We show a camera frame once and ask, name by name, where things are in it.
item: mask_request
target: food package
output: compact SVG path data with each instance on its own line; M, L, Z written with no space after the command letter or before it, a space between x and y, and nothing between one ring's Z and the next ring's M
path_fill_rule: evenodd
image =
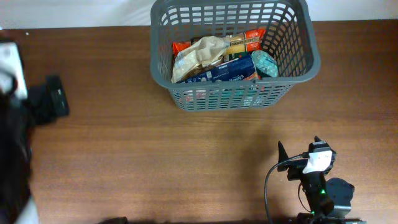
M178 83L190 82L223 82L234 80L251 80L259 78L250 55L223 63L205 73L195 75Z
M251 54L258 74L262 77L278 77L278 66L273 57L262 50L257 50Z
M221 65L221 63L224 62L224 58L223 56L219 57L215 62L211 63L209 66L203 67L201 65L197 66L196 68L194 68L193 70L191 70L190 72L188 72L185 76L184 76L184 80L187 78L191 78L195 75L201 74L203 72L207 72L212 68L215 68L216 66Z
M256 29L227 36L229 38L230 47L226 51L226 55L259 50L261 40L265 33L265 29Z
M191 47L191 42L183 42L183 43L176 43L173 42L173 53L174 53L174 57L176 57L178 55L178 53L180 53L181 51L187 49Z
M219 60L229 47L229 39L224 37L204 37L191 47L178 53L173 67L172 82L186 79L194 68L203 68Z

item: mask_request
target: basket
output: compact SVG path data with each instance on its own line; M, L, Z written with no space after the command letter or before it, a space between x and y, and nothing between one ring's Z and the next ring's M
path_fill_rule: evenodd
M304 0L157 0L150 12L150 72L186 111L265 108L320 69L313 26ZM275 78L172 83L172 42L224 37L265 28L261 48L275 58Z

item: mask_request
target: wooden table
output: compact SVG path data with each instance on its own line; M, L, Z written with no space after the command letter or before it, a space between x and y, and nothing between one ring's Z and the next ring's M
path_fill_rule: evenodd
M42 223L265 220L277 142L293 156L314 135L338 153L328 177L356 187L349 217L396 223L398 21L314 26L318 76L270 108L204 113L178 109L152 80L149 27L13 31L27 84L59 73L71 108L34 136ZM270 177L273 217L304 211L286 175Z

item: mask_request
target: white backdrop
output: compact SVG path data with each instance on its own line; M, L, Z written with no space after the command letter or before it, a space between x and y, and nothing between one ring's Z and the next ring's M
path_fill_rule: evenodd
M150 25L155 0L0 0L3 29ZM398 0L307 0L313 21L397 19Z

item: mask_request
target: label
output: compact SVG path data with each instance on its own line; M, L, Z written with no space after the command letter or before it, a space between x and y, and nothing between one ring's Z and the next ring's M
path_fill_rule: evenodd
M246 50L248 52L259 50L259 49L260 49L260 43L259 42L246 44Z
M239 45L239 44L247 44L247 43L259 42L259 41L260 41L260 37L253 37L253 38L246 39L246 40L233 41L233 42L231 42L231 46Z
M211 78L211 71L206 72L207 78Z
M243 76L243 75L240 75L240 76L238 76L238 77L230 78L229 80L230 80L230 81L244 80L244 76Z
M264 33L265 33L264 29L249 30L249 31L245 32L247 39L253 38L253 37L259 37L260 38L260 36L264 35Z
M224 56L224 62L229 62L230 60L234 60L236 58L241 58L246 56L248 53L247 52L241 52L241 53L235 53L235 54L229 54Z

